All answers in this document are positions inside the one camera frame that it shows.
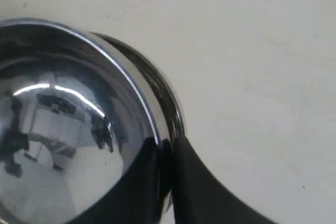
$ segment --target white surface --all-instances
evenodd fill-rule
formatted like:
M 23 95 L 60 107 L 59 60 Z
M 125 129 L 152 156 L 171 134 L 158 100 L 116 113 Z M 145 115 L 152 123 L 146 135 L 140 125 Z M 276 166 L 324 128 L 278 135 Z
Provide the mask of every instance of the white surface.
M 336 0 L 0 0 L 0 19 L 24 16 L 131 44 L 234 194 L 281 223 L 334 222 Z

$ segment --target white countertop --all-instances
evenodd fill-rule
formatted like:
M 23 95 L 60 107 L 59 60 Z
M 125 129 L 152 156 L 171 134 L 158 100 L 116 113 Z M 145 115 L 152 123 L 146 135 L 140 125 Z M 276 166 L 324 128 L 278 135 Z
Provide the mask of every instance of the white countertop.
M 0 0 L 0 19 L 27 16 L 144 53 L 204 163 L 262 214 L 336 219 L 336 0 Z

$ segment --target reflective metal surface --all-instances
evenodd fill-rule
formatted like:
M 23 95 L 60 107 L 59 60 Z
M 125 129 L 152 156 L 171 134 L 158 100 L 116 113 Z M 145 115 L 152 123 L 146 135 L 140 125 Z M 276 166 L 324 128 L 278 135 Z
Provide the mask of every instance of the reflective metal surface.
M 152 87 L 110 44 L 44 20 L 0 23 L 4 223 L 66 223 L 120 180 L 146 138 L 162 148 L 172 134 Z

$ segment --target metal bowl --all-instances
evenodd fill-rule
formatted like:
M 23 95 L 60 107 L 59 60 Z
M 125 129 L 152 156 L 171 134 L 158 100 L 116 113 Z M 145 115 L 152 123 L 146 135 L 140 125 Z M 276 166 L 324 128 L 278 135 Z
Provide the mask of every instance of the metal bowl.
M 104 35 L 4 21 L 0 84 L 0 223 L 67 223 L 113 190 L 145 140 L 165 153 L 184 135 L 160 72 Z M 158 169 L 159 220 L 170 187 Z

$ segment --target stainless steel bowl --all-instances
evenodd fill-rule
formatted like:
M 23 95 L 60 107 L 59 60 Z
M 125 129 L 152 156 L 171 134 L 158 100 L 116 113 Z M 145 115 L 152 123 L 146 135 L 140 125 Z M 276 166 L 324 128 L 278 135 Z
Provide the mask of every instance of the stainless steel bowl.
M 67 223 L 113 190 L 147 139 L 169 155 L 184 135 L 160 72 L 104 35 L 6 20 L 0 83 L 0 223 Z M 158 169 L 159 221 L 170 186 Z

